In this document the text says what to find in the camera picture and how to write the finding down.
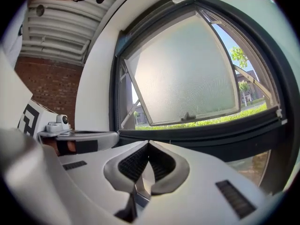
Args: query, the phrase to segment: window handle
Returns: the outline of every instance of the window handle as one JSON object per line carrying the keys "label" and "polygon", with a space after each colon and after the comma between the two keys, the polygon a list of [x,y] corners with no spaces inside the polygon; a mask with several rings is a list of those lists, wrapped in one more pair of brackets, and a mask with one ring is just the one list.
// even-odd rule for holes
{"label": "window handle", "polygon": [[196,118],[196,116],[195,115],[192,115],[192,116],[190,116],[189,114],[188,114],[188,112],[183,116],[183,118],[180,118],[180,120],[181,121],[187,121],[187,120],[192,120],[192,119],[195,119]]}

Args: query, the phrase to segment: ceiling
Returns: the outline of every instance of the ceiling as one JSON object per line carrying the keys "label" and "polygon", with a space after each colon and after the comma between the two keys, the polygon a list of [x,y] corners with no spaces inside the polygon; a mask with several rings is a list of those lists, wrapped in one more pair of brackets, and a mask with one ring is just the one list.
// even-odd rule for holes
{"label": "ceiling", "polygon": [[[104,27],[104,20],[108,20],[105,15],[115,1],[105,0],[102,4],[95,0],[32,2],[23,24],[20,56],[84,66],[92,44]],[[38,5],[45,7],[42,16],[37,15]]]}

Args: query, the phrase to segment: black grille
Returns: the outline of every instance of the black grille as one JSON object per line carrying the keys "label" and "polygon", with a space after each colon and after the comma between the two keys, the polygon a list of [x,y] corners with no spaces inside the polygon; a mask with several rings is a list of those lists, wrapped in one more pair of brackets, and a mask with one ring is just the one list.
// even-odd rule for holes
{"label": "black grille", "polygon": [[148,163],[147,147],[143,146],[118,164],[119,171],[134,182],[140,178]]}
{"label": "black grille", "polygon": [[255,211],[255,207],[228,180],[217,182],[216,186],[240,219]]}
{"label": "black grille", "polygon": [[170,155],[156,147],[148,145],[148,149],[149,162],[154,172],[155,182],[157,182],[170,174],[174,170],[176,163]]}
{"label": "black grille", "polygon": [[70,170],[70,169],[78,168],[78,167],[81,167],[84,165],[87,165],[87,163],[85,161],[79,161],[79,162],[75,162],[75,163],[64,164],[63,167],[65,170]]}

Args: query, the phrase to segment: red brick wall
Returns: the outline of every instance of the red brick wall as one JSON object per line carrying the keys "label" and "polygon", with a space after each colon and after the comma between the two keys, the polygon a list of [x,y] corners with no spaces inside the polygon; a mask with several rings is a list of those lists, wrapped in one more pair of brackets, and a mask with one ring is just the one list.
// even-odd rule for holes
{"label": "red brick wall", "polygon": [[58,114],[67,115],[74,128],[76,96],[83,67],[20,57],[15,71],[33,93],[33,100]]}

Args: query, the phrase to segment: building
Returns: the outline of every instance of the building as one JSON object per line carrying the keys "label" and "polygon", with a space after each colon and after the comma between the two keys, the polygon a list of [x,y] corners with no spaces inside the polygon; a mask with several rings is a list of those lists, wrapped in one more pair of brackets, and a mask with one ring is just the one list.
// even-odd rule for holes
{"label": "building", "polygon": [[[257,77],[256,77],[255,72],[253,70],[250,70],[247,73],[257,80]],[[251,97],[251,100],[256,100],[256,99],[259,99],[259,98],[263,98],[263,92],[257,86],[255,86],[253,83],[251,83],[242,74],[237,74],[236,76],[237,76],[238,82],[241,82],[241,81],[244,80],[249,85],[249,89],[245,92],[246,100],[249,101],[250,97]],[[240,94],[240,99],[241,99],[242,103],[244,103],[244,98],[243,98],[242,93]]]}
{"label": "building", "polygon": [[148,120],[146,117],[146,114],[144,113],[144,110],[141,105],[138,105],[135,109],[135,111],[138,113],[136,117],[136,124],[148,124]]}

